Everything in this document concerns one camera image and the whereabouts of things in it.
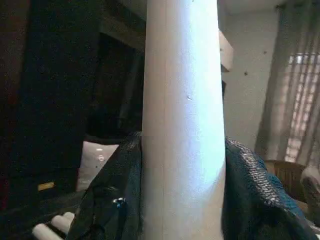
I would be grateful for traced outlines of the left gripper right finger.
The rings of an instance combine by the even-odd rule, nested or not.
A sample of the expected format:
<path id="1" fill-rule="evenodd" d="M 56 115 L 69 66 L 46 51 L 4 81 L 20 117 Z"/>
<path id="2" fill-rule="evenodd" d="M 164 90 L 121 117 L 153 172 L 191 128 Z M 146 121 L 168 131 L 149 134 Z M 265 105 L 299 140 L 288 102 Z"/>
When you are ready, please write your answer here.
<path id="1" fill-rule="evenodd" d="M 225 138 L 221 230 L 225 240 L 316 240 L 302 210 L 263 159 Z"/>

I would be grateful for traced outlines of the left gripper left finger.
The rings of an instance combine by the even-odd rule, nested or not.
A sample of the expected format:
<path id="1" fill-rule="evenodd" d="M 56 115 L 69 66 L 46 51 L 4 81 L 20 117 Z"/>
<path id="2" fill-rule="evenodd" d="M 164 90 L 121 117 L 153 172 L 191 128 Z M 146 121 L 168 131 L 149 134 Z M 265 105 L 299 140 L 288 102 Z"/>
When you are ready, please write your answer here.
<path id="1" fill-rule="evenodd" d="M 141 133 L 124 139 L 90 183 L 69 240 L 137 240 L 141 230 Z"/>

